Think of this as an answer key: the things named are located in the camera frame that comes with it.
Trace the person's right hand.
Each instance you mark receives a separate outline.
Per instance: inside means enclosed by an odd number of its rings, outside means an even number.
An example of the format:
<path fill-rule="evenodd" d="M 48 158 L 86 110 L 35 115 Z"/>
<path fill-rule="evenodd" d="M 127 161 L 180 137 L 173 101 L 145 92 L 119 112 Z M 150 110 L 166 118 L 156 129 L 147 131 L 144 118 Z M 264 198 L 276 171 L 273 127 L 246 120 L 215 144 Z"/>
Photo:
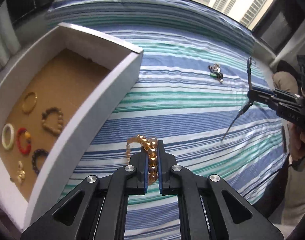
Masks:
<path fill-rule="evenodd" d="M 293 161 L 297 161 L 305 155 L 305 132 L 297 129 L 297 126 L 288 123 L 289 153 Z"/>

